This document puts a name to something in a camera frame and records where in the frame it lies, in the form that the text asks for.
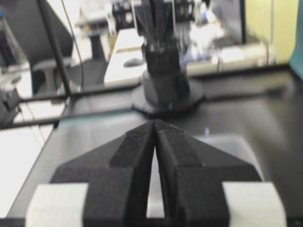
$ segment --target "cable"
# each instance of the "cable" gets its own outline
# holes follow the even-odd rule
[[[32,116],[32,118],[33,118],[33,120],[35,121],[34,113],[33,113],[32,110],[29,108],[29,106],[28,106],[27,103],[25,103],[25,106],[27,107],[27,109],[28,109],[28,111],[30,112],[30,114],[31,114],[31,116]],[[38,125],[38,128],[39,128],[40,136],[41,136],[43,142],[45,143],[45,137],[44,137],[44,135],[43,135],[43,133],[42,133],[42,131],[41,131],[41,126]]]
[[[75,34],[74,34],[74,30],[73,30],[73,28],[72,28],[72,26],[71,26],[70,18],[69,18],[68,14],[67,14],[67,11],[66,11],[66,7],[65,7],[65,4],[64,4],[64,0],[61,0],[61,2],[62,2],[62,6],[63,6],[64,12],[65,12],[65,15],[66,15],[68,24],[69,24],[70,29],[71,29],[72,39],[73,39],[74,42],[75,42],[76,50],[77,50],[78,57],[79,57],[79,60],[80,60],[81,74],[82,74],[81,87],[82,87],[82,89],[83,89],[83,88],[84,88],[84,68],[83,68],[82,58],[81,58],[81,55],[80,55],[80,51],[79,51],[79,48],[78,48],[78,44],[77,44],[77,41],[76,41],[76,36],[75,36]]]
[[[262,0],[262,10],[261,10],[261,38],[265,40],[265,28],[264,28],[264,15],[265,15],[265,0]]]
[[[275,0],[271,0],[271,12],[270,12],[270,44],[274,46],[274,26],[275,26]]]
[[[21,113],[21,117],[22,117],[22,121],[25,122],[25,118],[24,118],[24,115],[23,115],[23,112],[22,112],[22,109],[20,108],[20,106],[18,106],[18,109],[19,109],[19,112]],[[33,130],[33,127],[30,126],[30,131],[36,141],[36,144],[39,146],[39,147],[42,147],[42,145],[40,144],[40,141],[38,140],[37,136],[34,134],[34,130]]]

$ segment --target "black octagonal base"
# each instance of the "black octagonal base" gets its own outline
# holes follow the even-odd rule
[[[133,108],[153,118],[184,113],[198,105],[205,97],[201,81],[190,80],[188,83],[190,97],[178,103],[171,103],[167,107],[150,104],[146,100],[143,85],[140,85],[133,90]]]

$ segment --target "chair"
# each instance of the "chair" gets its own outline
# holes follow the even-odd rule
[[[47,2],[46,4],[70,79],[80,85],[80,66],[70,67],[73,39],[51,6]],[[61,85],[61,77],[56,70],[53,51],[36,0],[0,1],[0,9],[29,61],[33,94],[56,91]],[[83,67],[85,87],[103,84],[107,69],[104,56],[85,61]]]

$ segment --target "black table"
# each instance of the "black table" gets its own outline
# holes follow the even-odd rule
[[[284,85],[284,90],[262,93]],[[180,117],[165,119],[191,135],[237,133],[250,144],[266,181],[272,181],[287,216],[303,217],[303,85],[289,69],[259,70],[207,79],[209,100]],[[131,91],[73,100],[63,114],[80,114],[131,106]],[[46,142],[17,196],[8,218],[24,218],[36,186],[48,183],[56,167],[144,123],[136,111],[90,116],[60,122]]]

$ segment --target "yellow wall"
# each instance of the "yellow wall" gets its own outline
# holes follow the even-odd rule
[[[287,62],[294,50],[298,4],[299,0],[275,0],[274,47],[277,63]],[[271,0],[245,0],[245,6],[247,29],[257,37],[270,41]]]

